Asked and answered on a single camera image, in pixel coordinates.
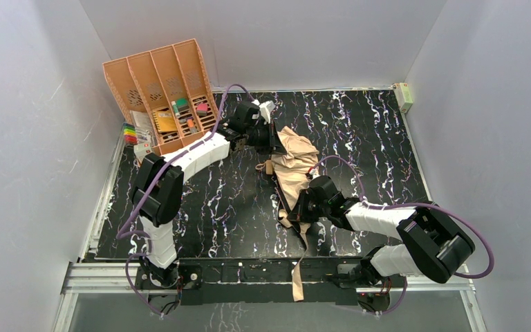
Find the beige folding umbrella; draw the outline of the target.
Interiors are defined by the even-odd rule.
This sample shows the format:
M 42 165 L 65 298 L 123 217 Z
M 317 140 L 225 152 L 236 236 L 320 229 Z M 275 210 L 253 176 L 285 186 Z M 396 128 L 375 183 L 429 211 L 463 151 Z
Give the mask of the beige folding umbrella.
M 289 127 L 284 127 L 279 132 L 279 138 L 286 154 L 275 154 L 256 165 L 255 169 L 275 176 L 279 185 L 278 223 L 291 228 L 290 213 L 297 207 L 299 192 L 308 187 L 310 181 L 306 174 L 318 163 L 319 151 L 307 137 L 298 135 Z

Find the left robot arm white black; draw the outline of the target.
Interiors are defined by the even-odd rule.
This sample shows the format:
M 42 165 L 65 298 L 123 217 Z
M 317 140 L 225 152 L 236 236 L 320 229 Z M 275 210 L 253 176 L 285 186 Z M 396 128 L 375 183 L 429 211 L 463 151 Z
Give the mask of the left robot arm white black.
M 271 118 L 274 108 L 272 101 L 240 102 L 231 116 L 192 144 L 164 156 L 150 153 L 143 158 L 131 193 L 147 241 L 140 265 L 161 286 L 171 287 L 178 279 L 172 221 L 181 207 L 184 184 L 245 146 L 258 154 L 284 154 Z

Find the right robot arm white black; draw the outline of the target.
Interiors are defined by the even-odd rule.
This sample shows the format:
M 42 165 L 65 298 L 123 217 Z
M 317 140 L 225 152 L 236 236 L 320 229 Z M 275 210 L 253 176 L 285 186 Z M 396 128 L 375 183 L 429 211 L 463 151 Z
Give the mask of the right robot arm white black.
M 475 251 L 474 242 L 434 203 L 388 207 L 344 196 L 328 176 L 311 178 L 289 211 L 292 225 L 321 218 L 351 232 L 383 234 L 400 241 L 372 249 L 357 264 L 341 264 L 331 280 L 338 286 L 376 285 L 394 275 L 424 275 L 444 284 Z

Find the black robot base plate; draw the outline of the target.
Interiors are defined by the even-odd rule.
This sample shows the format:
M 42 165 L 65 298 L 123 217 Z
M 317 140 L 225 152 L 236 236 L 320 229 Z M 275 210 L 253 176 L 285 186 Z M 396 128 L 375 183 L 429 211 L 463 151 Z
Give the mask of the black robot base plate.
M 147 293 L 183 292 L 183 305 L 218 303 L 291 303 L 292 270 L 299 264 L 305 302 L 332 302 L 357 305 L 363 297 L 379 293 L 379 306 L 386 306 L 387 295 L 404 284 L 401 276 L 387 277 L 371 286 L 353 269 L 359 257 L 307 257 L 261 259 L 179 259 L 178 279 L 171 287 L 161 286 L 146 274 L 137 260 L 132 273 L 136 288 Z

